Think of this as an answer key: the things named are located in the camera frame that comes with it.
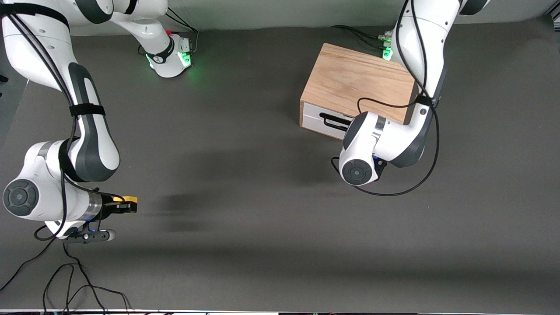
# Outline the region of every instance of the wooden top surface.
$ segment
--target wooden top surface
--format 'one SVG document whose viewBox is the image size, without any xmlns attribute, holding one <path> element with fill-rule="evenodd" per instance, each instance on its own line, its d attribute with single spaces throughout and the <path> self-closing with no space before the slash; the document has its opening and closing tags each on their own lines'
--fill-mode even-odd
<svg viewBox="0 0 560 315">
<path fill-rule="evenodd" d="M 354 50 L 323 44 L 301 101 L 354 117 L 357 100 L 373 98 L 394 105 L 410 102 L 414 78 L 400 64 Z M 372 111 L 407 123 L 407 108 L 391 108 L 364 100 L 362 111 Z"/>
</svg>

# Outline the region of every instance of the wooden box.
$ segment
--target wooden box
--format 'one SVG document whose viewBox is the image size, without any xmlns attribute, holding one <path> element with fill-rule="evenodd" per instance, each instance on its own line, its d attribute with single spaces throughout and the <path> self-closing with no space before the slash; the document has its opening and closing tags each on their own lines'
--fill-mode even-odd
<svg viewBox="0 0 560 315">
<path fill-rule="evenodd" d="M 300 99 L 300 127 L 342 139 L 357 100 L 368 97 L 388 104 L 410 102 L 414 78 L 400 64 L 323 44 Z M 360 102 L 371 111 L 401 124 L 408 124 L 411 108 L 391 108 L 373 101 Z"/>
</svg>

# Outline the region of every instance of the black velcro strap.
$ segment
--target black velcro strap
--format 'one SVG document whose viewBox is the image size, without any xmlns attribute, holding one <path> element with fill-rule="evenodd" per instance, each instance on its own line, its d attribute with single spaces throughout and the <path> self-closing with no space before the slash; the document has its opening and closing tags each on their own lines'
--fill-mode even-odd
<svg viewBox="0 0 560 315">
<path fill-rule="evenodd" d="M 128 8 L 126 11 L 124 11 L 124 14 L 132 14 L 132 12 L 134 12 L 134 9 L 136 8 L 136 2 L 138 0 L 130 0 L 130 3 L 128 4 Z"/>
<path fill-rule="evenodd" d="M 6 14 L 27 14 L 27 15 L 44 15 L 48 17 L 52 17 L 60 22 L 64 23 L 66 27 L 70 28 L 68 24 L 68 20 L 66 17 L 49 7 L 40 6 L 38 4 L 33 3 L 14 3 L 14 4 L 0 4 L 0 16 L 4 16 Z"/>
<path fill-rule="evenodd" d="M 62 142 L 62 144 L 60 145 L 60 148 L 58 149 L 58 163 L 60 163 L 60 168 L 62 168 L 62 171 L 66 175 L 68 175 L 68 177 L 70 177 L 71 180 L 73 180 L 75 182 L 83 183 L 83 182 L 85 182 L 85 180 L 81 179 L 78 176 L 78 174 L 76 174 L 76 170 L 74 169 L 74 166 L 72 165 L 72 162 L 70 162 L 70 157 L 66 153 L 67 143 L 68 143 L 68 140 Z"/>
<path fill-rule="evenodd" d="M 70 114 L 72 116 L 87 115 L 87 114 L 100 114 L 105 115 L 105 109 L 101 105 L 91 103 L 84 103 L 70 106 Z"/>
<path fill-rule="evenodd" d="M 421 95 L 421 94 L 418 94 L 418 95 L 416 96 L 416 99 L 414 100 L 414 102 L 415 102 L 415 103 L 420 103 L 420 104 L 422 104 L 422 105 L 430 106 L 430 107 L 433 106 L 433 101 L 432 101 L 432 99 L 429 98 L 429 97 L 427 97 L 427 96 Z"/>
</svg>

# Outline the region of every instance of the gray table surface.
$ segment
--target gray table surface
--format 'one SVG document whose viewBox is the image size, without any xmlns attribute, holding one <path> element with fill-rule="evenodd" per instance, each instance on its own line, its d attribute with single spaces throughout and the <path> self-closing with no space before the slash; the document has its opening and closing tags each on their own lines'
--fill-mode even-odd
<svg viewBox="0 0 560 315">
<path fill-rule="evenodd" d="M 454 26 L 440 160 L 425 185 L 394 198 L 344 184 L 329 164 L 341 143 L 297 125 L 322 43 L 367 51 L 345 31 L 204 32 L 194 67 L 170 80 L 136 55 L 131 36 L 73 42 L 122 157 L 99 186 L 138 196 L 139 208 L 104 221 L 112 242 L 71 252 L 94 284 L 125 292 L 133 307 L 560 312 L 560 55 L 550 18 Z M 0 186 L 32 144 L 66 138 L 70 125 L 62 94 L 30 84 L 0 155 Z M 422 161 L 387 167 L 369 189 L 415 184 L 434 140 L 432 128 Z M 0 211 L 1 282 L 44 246 L 32 236 L 38 226 Z M 0 294 L 0 307 L 40 308 L 63 262 L 56 244 Z M 53 283 L 57 307 L 65 285 Z M 81 307 L 95 307 L 90 295 Z M 122 308 L 119 297 L 101 298 Z"/>
</svg>

